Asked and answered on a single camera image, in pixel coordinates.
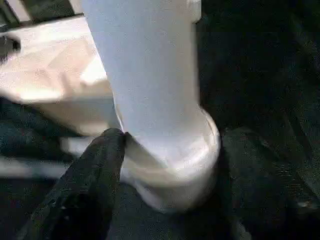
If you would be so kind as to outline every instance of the white surface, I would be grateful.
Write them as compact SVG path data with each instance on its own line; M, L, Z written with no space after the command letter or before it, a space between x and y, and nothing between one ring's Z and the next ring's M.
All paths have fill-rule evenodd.
M219 133L198 104L186 0L84 0L83 9L133 136L122 176L159 210L193 206L211 189Z
M188 10L192 23L201 19L201 0L187 0Z
M83 16L15 29L21 52L0 66L0 92L24 103L112 96Z
M64 152L80 157L94 139L94 136L65 137L60 139L60 144Z

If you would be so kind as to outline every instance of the dark surface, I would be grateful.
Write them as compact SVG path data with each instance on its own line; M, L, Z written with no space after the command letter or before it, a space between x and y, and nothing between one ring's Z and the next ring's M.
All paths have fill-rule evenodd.
M36 21L75 14L68 0L23 0L23 3L32 19Z
M320 201L292 162L247 128L227 131L232 208L254 239L320 237Z
M0 235L11 240L52 189L53 181L0 179Z
M319 213L300 221L287 201L304 195L300 186L319 198L320 5L314 0L203 0L202 6L197 24L201 105L222 135L246 127L273 154L243 132L230 136L234 144L223 144L231 171L238 170L231 181L234 215L257 239L263 236L255 231L267 239L301 239L317 230ZM274 155L283 164L274 168L288 172L290 180L270 172ZM287 184L297 195L286 200Z
M75 157L60 149L60 138L79 136L27 105L0 98L2 156L71 163Z

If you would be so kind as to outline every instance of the black fabric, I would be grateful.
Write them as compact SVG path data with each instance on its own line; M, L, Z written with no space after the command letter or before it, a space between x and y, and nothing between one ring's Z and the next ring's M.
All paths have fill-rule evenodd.
M294 112L309 153L298 162L297 168L301 177L320 199L320 88L304 87Z
M12 240L54 186L43 179L0 179L1 240Z
M71 163L75 157L62 152L60 144L8 121L0 122L0 154L6 157L44 159Z
M254 239L320 237L320 201L292 163L249 129L227 131L222 139L232 208Z
M0 98L0 112L1 119L8 119L10 122L25 129L33 129L47 138L57 139L59 137L80 136L68 127L45 117L41 112L30 106L12 102L4 97Z
M261 107L277 104L268 86L299 46L288 30L290 12L275 0L204 0L202 13L196 26L201 105L220 130L243 126Z

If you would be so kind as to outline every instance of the white strip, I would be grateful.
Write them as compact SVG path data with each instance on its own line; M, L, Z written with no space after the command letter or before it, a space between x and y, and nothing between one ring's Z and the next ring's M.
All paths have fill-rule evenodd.
M0 157L0 177L2 178L59 179L68 167L68 164L59 162Z
M18 18L19 22L31 21L31 17L26 10L26 7L20 0L6 0L14 14Z
M60 144L64 152L71 153L80 157L94 139L94 136L62 137L60 138Z
M82 14L84 11L81 6L81 0L69 0L75 14Z

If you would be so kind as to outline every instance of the white plastic pipe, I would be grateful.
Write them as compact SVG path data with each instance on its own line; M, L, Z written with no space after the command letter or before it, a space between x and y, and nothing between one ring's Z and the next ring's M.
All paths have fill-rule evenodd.
M119 109L132 135L122 178L162 210L192 207L211 189L219 133L198 102L186 0L83 0Z

